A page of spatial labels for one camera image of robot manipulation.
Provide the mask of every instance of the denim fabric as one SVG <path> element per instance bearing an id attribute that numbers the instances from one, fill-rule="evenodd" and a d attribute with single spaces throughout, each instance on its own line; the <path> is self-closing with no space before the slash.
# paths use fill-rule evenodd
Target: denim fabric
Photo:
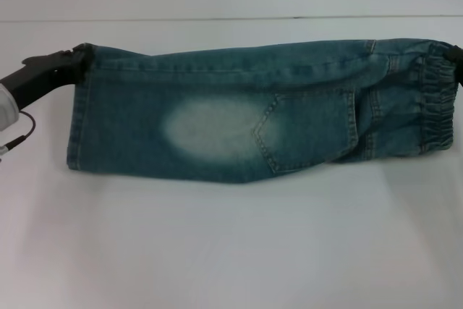
<path id="1" fill-rule="evenodd" d="M 429 40 L 145 56 L 95 46 L 75 90 L 71 169 L 251 182 L 453 140 L 455 64 Z"/>

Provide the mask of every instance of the white wall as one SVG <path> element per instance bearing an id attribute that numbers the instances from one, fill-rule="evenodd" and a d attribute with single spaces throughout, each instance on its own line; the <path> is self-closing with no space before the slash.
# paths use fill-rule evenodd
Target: white wall
<path id="1" fill-rule="evenodd" d="M 460 0 L 0 0 L 0 76 L 91 42 L 147 54 L 345 38 L 463 46 Z M 0 308 L 454 309 L 463 305 L 463 100 L 454 147 L 227 186 L 70 172 L 72 87 L 0 164 Z M 27 119 L 0 133 L 23 134 Z"/>

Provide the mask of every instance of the seam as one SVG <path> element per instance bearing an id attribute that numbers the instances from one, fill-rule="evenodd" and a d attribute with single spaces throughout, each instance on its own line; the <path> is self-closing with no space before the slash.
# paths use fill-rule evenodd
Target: seam
<path id="1" fill-rule="evenodd" d="M 438 70 L 438 91 L 439 91 L 439 118 L 438 118 L 438 130 L 439 130 L 439 145 L 443 146 L 443 137 L 442 137 L 442 107 L 443 107 L 443 90 L 442 90 L 442 69 L 443 62 L 439 61 L 439 70 Z"/>
<path id="2" fill-rule="evenodd" d="M 426 71 L 426 66 L 428 64 L 428 57 L 429 54 L 427 54 L 425 57 L 423 57 L 423 63 L 420 68 L 420 72 L 418 73 L 418 81 L 420 84 L 420 107 L 421 107 L 421 153 L 426 152 L 426 115 L 425 115 L 425 94 L 424 94 L 424 78 L 425 78 L 425 71 Z"/>
<path id="3" fill-rule="evenodd" d="M 387 54 L 375 54 L 375 55 L 378 55 L 378 56 L 388 56 Z M 355 61 L 355 60 L 358 60 L 358 59 L 365 59 L 365 58 L 368 58 L 370 57 L 371 54 L 368 53 L 368 54 L 364 54 L 362 56 L 356 56 L 355 58 L 350 58 L 350 59 L 344 59 L 344 60 L 340 60 L 340 61 L 332 61 L 332 62 L 323 62 L 323 63 L 319 63 L 319 64 L 306 64 L 304 65 L 303 62 L 301 64 L 290 64 L 290 66 L 300 66 L 300 65 L 304 65 L 305 67 L 320 67 L 320 66 L 323 66 L 323 65 L 330 65 L 330 64 L 341 64 L 341 63 L 345 63 L 345 62 L 351 62 L 351 61 Z M 280 67 L 276 67 L 274 70 L 269 70 L 269 69 L 265 69 L 265 70 L 163 70 L 163 69 L 154 69 L 154 68 L 144 68 L 144 67 L 137 67 L 137 68 L 129 68 L 129 67 L 104 67 L 104 66 L 101 66 L 101 65 L 97 65 L 96 68 L 98 68 L 98 70 L 110 70 L 110 71 L 114 71 L 114 70 L 117 70 L 117 71 L 128 71 L 128 72 L 164 72 L 164 73 L 170 73 L 170 74 L 205 74 L 205 73 L 211 73 L 211 74 L 216 74 L 216 73 L 223 73 L 223 74 L 230 74 L 230 73 L 238 73 L 238 74 L 252 74 L 252 73 L 256 73 L 256 72 L 264 72 L 264 73 L 268 73 L 268 72 L 272 72 L 274 70 L 279 70 L 281 69 Z"/>
<path id="4" fill-rule="evenodd" d="M 389 56 L 389 67 L 388 67 L 388 72 L 386 73 L 387 75 L 393 74 L 397 71 L 397 63 L 398 63 L 398 56 Z"/>
<path id="5" fill-rule="evenodd" d="M 375 88 L 371 88 L 369 93 L 370 95 L 370 106 L 372 111 L 372 126 L 376 126 L 379 123 L 381 118 L 381 105 L 379 103 L 379 95 L 378 90 Z M 367 136 L 367 149 L 366 149 L 366 157 L 367 159 L 375 158 L 375 137 L 373 133 L 370 131 Z"/>
<path id="6" fill-rule="evenodd" d="M 86 96 L 86 99 L 85 99 L 85 108 L 84 108 L 84 112 L 83 112 L 83 116 L 82 116 L 82 124 L 81 124 L 81 130 L 80 130 L 80 136 L 79 136 L 79 139 L 78 139 L 78 142 L 77 142 L 77 155 L 76 155 L 76 167 L 77 169 L 79 170 L 82 170 L 81 167 L 80 167 L 80 150 L 81 150 L 81 147 L 82 147 L 82 139 L 83 139 L 83 135 L 84 135 L 84 131 L 85 131 L 85 123 L 87 121 L 87 114 L 88 114 L 88 107 L 90 105 L 90 87 L 91 87 L 91 84 L 92 84 L 92 76 L 93 74 L 93 70 L 91 72 L 89 72 L 88 74 L 88 86 L 87 86 L 87 96 Z"/>
<path id="7" fill-rule="evenodd" d="M 349 59 L 344 59 L 340 61 L 331 61 L 331 62 L 323 62 L 319 64 L 309 64 L 305 65 L 306 67 L 319 67 L 322 65 L 330 65 L 330 64 L 338 64 L 338 63 L 345 63 L 345 62 L 350 62 L 354 61 L 357 59 L 365 59 L 370 56 L 404 56 L 404 55 L 423 55 L 423 52 L 421 51 L 414 51 L 414 52 L 407 52 L 407 53 L 401 53 L 401 54 L 388 54 L 388 53 L 381 53 L 381 52 L 375 52 L 375 53 L 370 53 L 368 52 L 367 54 L 363 54 L 362 56 L 356 56 L 355 58 L 349 58 Z M 105 67 L 100 64 L 96 64 L 95 68 L 98 70 L 109 70 L 109 71 L 128 71 L 128 72 L 165 72 L 165 73 L 192 73 L 192 74 L 205 74 L 205 73 L 224 73 L 224 74 L 229 74 L 229 73 L 255 73 L 255 72 L 271 72 L 273 70 L 163 70 L 163 69 L 153 69 L 153 68 L 144 68 L 144 67 L 137 67 L 137 68 L 128 68 L 128 67 Z"/>
<path id="8" fill-rule="evenodd" d="M 279 165 L 276 164 L 275 160 L 273 159 L 272 155 L 268 152 L 268 148 L 266 147 L 265 143 L 263 142 L 262 138 L 259 135 L 260 130 L 262 129 L 262 126 L 266 123 L 268 117 L 270 114 L 275 110 L 276 106 L 278 105 L 279 98 L 278 96 L 275 96 L 273 102 L 267 107 L 266 112 L 264 113 L 262 119 L 259 121 L 258 125 L 255 127 L 255 129 L 252 131 L 254 138 L 256 139 L 258 146 L 260 148 L 260 151 L 262 152 L 264 158 L 267 160 L 268 164 L 270 165 L 273 173 L 278 172 L 279 170 Z"/>
<path id="9" fill-rule="evenodd" d="M 376 47 L 376 40 L 371 40 L 369 45 L 371 45 L 370 47 L 370 54 L 373 54 L 374 50 L 375 50 L 375 47 Z"/>
<path id="10" fill-rule="evenodd" d="M 355 118 L 355 92 L 353 90 L 346 90 L 347 93 L 347 117 L 349 123 L 349 137 L 350 137 L 350 144 L 349 150 L 346 152 L 348 153 L 350 149 L 355 148 L 358 144 L 358 134 L 357 134 L 357 120 Z"/>

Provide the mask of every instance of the folded jeans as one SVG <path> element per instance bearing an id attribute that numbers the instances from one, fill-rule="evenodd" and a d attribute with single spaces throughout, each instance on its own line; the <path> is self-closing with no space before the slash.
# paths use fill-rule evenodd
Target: folded jeans
<path id="1" fill-rule="evenodd" d="M 71 169 L 251 182 L 453 141 L 447 43 L 322 41 L 162 56 L 94 46 Z"/>

